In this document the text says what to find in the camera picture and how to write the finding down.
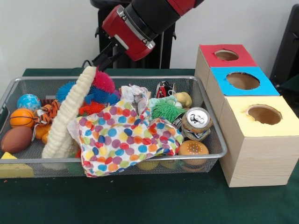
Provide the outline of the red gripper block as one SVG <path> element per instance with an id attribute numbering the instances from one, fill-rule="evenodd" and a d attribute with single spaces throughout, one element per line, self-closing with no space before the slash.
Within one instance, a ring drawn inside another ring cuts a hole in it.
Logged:
<path id="1" fill-rule="evenodd" d="M 125 14 L 125 8 L 122 5 L 117 5 L 109 13 L 102 23 L 102 28 L 109 37 L 115 38 L 121 46 L 124 47 L 125 53 L 133 60 L 138 61 L 146 57 L 155 47 L 155 42 L 144 37 L 129 20 Z M 113 64 L 121 55 L 117 51 L 111 55 L 115 44 L 110 42 L 96 56 L 92 63 L 98 67 L 98 71 L 105 71 Z"/>

